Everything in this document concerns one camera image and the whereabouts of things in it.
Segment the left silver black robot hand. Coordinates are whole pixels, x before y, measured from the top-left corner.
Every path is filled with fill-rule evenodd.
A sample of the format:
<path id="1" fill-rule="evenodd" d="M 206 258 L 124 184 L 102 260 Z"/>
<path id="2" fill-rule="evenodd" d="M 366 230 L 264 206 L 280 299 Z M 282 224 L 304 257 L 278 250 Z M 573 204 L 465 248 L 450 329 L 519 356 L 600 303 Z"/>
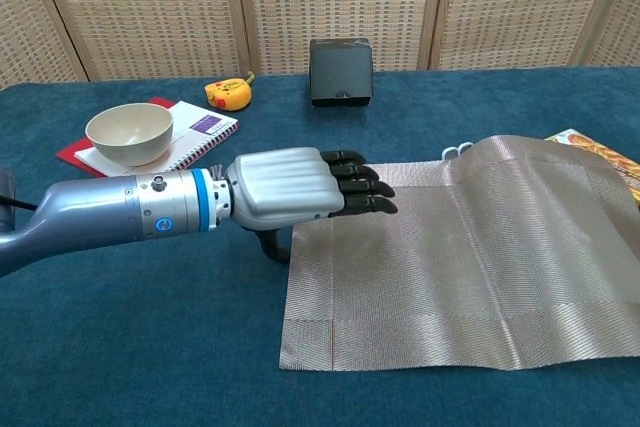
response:
<path id="1" fill-rule="evenodd" d="M 236 157 L 226 171 L 231 218 L 256 235 L 263 253 L 287 263 L 279 230 L 368 213 L 395 214 L 394 189 L 352 150 L 294 147 Z"/>

